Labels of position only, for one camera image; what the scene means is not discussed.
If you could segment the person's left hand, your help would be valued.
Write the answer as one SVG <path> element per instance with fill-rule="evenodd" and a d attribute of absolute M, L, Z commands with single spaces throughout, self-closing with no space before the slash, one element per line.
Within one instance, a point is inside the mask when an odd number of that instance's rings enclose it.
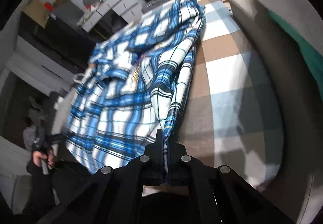
<path fill-rule="evenodd" d="M 48 168 L 52 169 L 55 163 L 55 155 L 52 149 L 47 150 L 46 153 L 34 151 L 32 153 L 32 160 L 37 167 L 42 167 L 42 162 L 45 162 Z"/>

